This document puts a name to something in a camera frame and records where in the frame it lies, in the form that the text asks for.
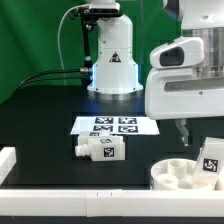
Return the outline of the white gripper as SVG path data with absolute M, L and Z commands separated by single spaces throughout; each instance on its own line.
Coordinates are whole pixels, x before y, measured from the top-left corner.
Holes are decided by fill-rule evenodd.
M 224 77 L 199 78 L 194 67 L 153 68 L 146 81 L 145 113 L 154 120 L 176 119 L 188 146 L 186 118 L 224 116 Z

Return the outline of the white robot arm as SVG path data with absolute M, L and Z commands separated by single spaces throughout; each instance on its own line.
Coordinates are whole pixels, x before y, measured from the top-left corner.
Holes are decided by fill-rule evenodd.
M 98 58 L 88 91 L 105 97 L 145 92 L 145 113 L 174 119 L 224 116 L 224 0 L 162 0 L 181 36 L 154 48 L 145 85 L 133 60 L 133 25 L 116 0 L 85 0 L 98 23 Z

